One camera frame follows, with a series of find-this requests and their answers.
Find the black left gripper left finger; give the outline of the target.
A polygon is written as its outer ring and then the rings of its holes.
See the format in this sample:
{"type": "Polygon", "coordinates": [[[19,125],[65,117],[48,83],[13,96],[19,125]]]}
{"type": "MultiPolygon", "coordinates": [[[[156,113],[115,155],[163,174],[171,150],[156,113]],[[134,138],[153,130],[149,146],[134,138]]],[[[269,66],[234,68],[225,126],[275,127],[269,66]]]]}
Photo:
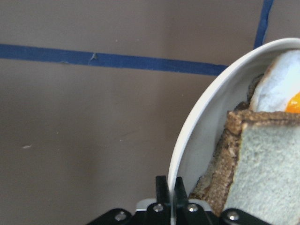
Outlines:
{"type": "Polygon", "coordinates": [[[156,177],[156,199],[157,203],[170,206],[170,194],[166,176],[156,177]]]}

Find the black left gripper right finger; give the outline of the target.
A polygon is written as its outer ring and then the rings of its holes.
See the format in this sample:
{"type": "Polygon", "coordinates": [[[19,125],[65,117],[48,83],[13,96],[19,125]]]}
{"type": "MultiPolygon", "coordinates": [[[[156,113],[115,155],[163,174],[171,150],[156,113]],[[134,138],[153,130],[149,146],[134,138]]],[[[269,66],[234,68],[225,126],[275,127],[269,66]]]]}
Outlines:
{"type": "Polygon", "coordinates": [[[184,208],[188,204],[188,196],[184,187],[182,177],[177,177],[174,188],[174,208],[175,211],[184,208]]]}

